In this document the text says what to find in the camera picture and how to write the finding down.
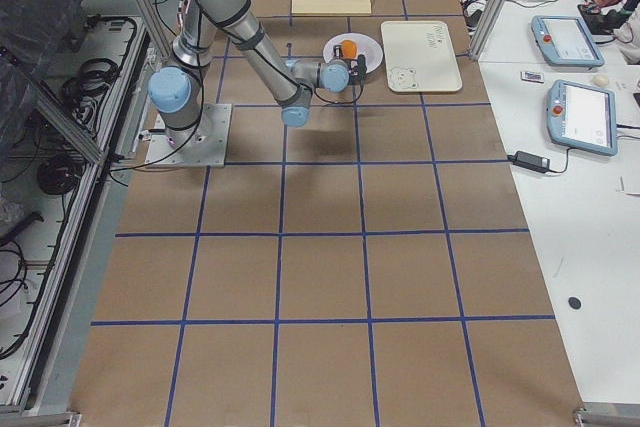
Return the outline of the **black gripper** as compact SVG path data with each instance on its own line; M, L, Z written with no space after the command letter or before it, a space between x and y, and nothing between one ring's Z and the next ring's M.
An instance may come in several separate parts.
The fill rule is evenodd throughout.
M350 60L349 84L363 85L367 76L367 63L365 56L357 56Z

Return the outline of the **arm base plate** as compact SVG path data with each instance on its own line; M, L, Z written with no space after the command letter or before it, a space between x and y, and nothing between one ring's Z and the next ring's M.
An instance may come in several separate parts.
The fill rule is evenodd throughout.
M231 104L204 104L197 129L178 132L167 130L160 114L156 115L144 163L152 168L225 166Z

